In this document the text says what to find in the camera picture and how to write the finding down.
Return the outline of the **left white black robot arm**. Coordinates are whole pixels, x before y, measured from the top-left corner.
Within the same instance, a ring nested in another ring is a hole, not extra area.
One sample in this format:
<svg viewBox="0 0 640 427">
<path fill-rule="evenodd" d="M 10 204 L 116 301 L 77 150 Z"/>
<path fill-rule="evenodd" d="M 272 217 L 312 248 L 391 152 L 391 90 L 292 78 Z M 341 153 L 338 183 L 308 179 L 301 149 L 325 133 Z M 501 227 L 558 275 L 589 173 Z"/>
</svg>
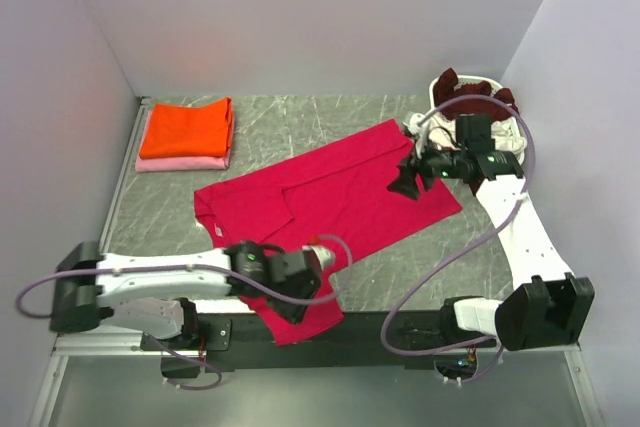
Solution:
<svg viewBox="0 0 640 427">
<path fill-rule="evenodd" d="M 200 335 L 196 301 L 227 297 L 263 300 L 296 325 L 334 260 L 321 245 L 287 252 L 243 241 L 190 255 L 136 257 L 102 255 L 82 243 L 58 266 L 49 327 L 70 334 L 107 323 L 186 349 Z"/>
</svg>

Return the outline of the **crimson pink t shirt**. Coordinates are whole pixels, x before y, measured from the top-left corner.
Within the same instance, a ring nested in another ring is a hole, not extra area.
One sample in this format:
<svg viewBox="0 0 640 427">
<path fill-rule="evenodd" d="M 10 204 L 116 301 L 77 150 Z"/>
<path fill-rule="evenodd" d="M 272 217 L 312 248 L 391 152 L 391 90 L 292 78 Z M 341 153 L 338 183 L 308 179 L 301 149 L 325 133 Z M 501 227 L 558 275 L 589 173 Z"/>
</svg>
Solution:
<svg viewBox="0 0 640 427">
<path fill-rule="evenodd" d="M 388 120 L 342 140 L 194 193 L 214 246 L 242 240 L 295 250 L 319 234 L 336 254 L 330 273 L 449 216 L 461 205 L 437 182 L 416 201 L 388 191 L 412 143 Z"/>
</svg>

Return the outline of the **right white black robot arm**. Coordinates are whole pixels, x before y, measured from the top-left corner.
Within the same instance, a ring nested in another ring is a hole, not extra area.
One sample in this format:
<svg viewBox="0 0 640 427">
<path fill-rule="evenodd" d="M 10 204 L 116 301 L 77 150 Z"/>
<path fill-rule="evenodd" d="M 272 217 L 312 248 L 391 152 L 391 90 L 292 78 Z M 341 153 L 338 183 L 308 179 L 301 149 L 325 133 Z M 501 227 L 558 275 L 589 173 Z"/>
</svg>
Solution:
<svg viewBox="0 0 640 427">
<path fill-rule="evenodd" d="M 527 143 L 526 171 L 487 177 L 476 198 L 493 230 L 472 241 L 425 274 L 399 301 L 406 302 L 436 274 L 493 238 L 499 239 L 511 271 L 513 291 L 504 300 L 452 298 L 444 304 L 439 334 L 444 344 L 415 356 L 495 341 L 520 351 L 578 342 L 595 299 L 587 277 L 578 277 L 553 246 L 528 194 L 535 165 L 534 143 Z"/>
</svg>

